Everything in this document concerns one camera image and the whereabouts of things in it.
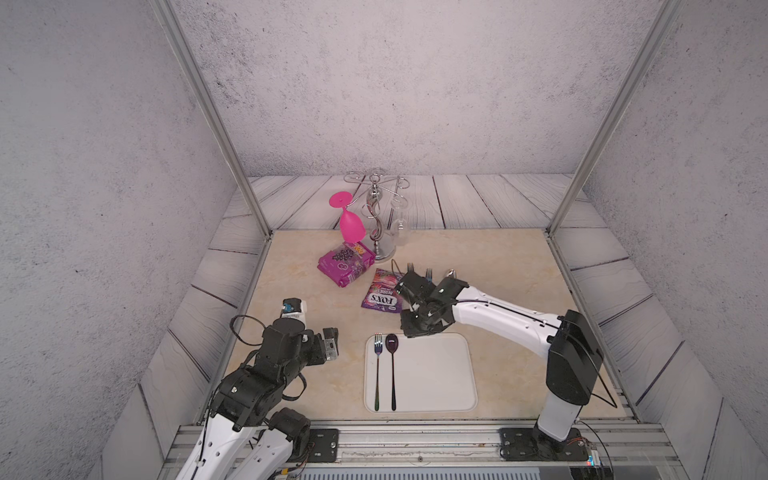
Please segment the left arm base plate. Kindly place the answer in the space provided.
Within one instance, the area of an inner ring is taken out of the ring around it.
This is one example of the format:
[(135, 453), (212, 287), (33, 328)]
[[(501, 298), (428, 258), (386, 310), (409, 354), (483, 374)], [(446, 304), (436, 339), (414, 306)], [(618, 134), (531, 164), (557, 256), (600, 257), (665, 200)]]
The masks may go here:
[(338, 429), (311, 428), (293, 441), (291, 463), (334, 463), (339, 447)]

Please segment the white rectangular tray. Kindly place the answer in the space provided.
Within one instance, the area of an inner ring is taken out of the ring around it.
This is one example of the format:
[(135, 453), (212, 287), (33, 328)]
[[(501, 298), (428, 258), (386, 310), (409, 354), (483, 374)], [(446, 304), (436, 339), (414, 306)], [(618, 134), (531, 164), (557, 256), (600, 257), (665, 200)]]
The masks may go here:
[(377, 415), (468, 412), (478, 403), (470, 349), (464, 336), (441, 333), (398, 336), (395, 353), (397, 410), (391, 410), (391, 356), (380, 355), (380, 410), (374, 410), (376, 358), (374, 337), (367, 339), (364, 360), (364, 405)]

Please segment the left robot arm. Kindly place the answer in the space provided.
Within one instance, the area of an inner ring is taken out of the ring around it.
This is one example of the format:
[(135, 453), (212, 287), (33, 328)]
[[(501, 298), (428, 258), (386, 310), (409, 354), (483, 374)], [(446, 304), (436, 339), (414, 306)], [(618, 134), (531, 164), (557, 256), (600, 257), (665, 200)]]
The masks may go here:
[(262, 341), (215, 389), (203, 430), (179, 479), (271, 479), (291, 460), (308, 457), (310, 420), (284, 407), (285, 393), (302, 370), (338, 357), (336, 328), (316, 333), (300, 317), (283, 316), (263, 327)]

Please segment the dark purple spoon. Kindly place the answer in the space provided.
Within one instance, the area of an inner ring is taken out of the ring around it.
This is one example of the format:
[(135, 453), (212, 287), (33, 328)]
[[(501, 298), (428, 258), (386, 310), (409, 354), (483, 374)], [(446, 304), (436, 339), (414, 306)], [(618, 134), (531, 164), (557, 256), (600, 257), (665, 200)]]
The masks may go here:
[(391, 410), (397, 410), (397, 396), (396, 396), (396, 368), (395, 368), (395, 353), (399, 347), (398, 336), (394, 333), (390, 333), (385, 338), (385, 347), (391, 356)]

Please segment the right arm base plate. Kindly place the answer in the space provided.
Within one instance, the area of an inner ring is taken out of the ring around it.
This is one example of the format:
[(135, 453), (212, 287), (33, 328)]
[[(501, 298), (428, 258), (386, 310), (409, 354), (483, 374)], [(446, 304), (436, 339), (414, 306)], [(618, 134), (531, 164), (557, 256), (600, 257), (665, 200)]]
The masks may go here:
[(554, 440), (536, 426), (530, 428), (501, 428), (500, 456), (505, 461), (525, 462), (586, 462), (591, 458), (589, 442), (576, 428), (566, 439)]

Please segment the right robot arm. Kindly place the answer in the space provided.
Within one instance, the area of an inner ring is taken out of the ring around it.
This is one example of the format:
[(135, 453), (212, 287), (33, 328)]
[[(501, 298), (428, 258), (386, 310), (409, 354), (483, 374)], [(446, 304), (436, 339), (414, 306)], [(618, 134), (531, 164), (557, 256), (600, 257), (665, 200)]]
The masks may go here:
[(434, 284), (407, 272), (395, 290), (409, 308), (401, 313), (408, 338), (436, 335), (453, 324), (481, 328), (515, 342), (546, 361), (545, 405), (535, 432), (564, 444), (582, 408), (601, 381), (604, 354), (589, 322), (578, 311), (534, 311), (486, 294), (447, 276)]

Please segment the rainbow green fork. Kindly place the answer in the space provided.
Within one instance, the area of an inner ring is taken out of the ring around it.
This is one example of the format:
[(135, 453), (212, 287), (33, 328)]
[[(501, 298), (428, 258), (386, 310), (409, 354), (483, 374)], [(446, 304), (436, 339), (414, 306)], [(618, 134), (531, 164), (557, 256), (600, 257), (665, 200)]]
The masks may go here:
[(378, 412), (380, 410), (380, 355), (383, 352), (383, 335), (376, 333), (374, 335), (374, 354), (376, 358), (376, 376), (375, 376), (375, 393), (374, 393), (374, 410)]

